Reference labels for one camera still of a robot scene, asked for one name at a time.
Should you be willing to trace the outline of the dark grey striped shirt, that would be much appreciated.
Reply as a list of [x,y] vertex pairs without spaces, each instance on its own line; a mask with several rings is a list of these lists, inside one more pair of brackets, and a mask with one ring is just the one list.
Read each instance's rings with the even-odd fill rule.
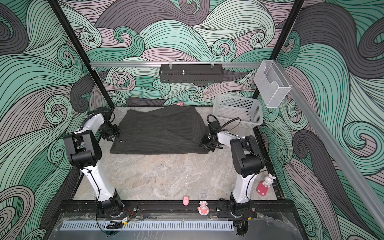
[[194,107],[177,105],[150,112],[127,111],[110,152],[123,155],[208,154],[201,141],[209,134]]

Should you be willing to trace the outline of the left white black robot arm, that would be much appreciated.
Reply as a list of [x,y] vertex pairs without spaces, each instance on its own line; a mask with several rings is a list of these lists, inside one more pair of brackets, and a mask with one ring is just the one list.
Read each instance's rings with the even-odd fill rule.
[[119,127],[110,121],[112,115],[113,110],[108,107],[91,111],[78,130],[64,136],[64,144],[69,163],[89,180],[96,194],[97,210],[105,216],[117,218],[121,216],[124,205],[99,163],[103,153],[96,139],[97,133],[109,142],[119,135]]

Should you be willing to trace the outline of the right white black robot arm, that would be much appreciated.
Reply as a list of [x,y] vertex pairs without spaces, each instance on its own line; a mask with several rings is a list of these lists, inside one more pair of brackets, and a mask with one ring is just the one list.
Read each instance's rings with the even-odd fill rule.
[[259,144],[254,136],[238,136],[225,130],[219,121],[208,122],[209,134],[200,146],[209,152],[227,146],[231,150],[237,180],[230,196],[231,212],[239,215],[251,201],[251,190],[256,176],[265,167]]

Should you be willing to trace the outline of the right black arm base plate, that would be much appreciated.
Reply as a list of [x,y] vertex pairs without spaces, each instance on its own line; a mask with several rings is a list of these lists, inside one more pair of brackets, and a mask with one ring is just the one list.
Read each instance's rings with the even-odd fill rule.
[[217,216],[219,218],[248,219],[255,218],[255,211],[252,209],[251,201],[238,204],[233,200],[220,199],[216,202]]

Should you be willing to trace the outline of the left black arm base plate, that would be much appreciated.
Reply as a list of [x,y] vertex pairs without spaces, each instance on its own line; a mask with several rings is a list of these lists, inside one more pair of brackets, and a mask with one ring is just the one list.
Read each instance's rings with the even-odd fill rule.
[[123,219],[125,217],[135,217],[138,209],[137,201],[122,201],[122,206],[103,206],[97,203],[98,216],[101,218]]

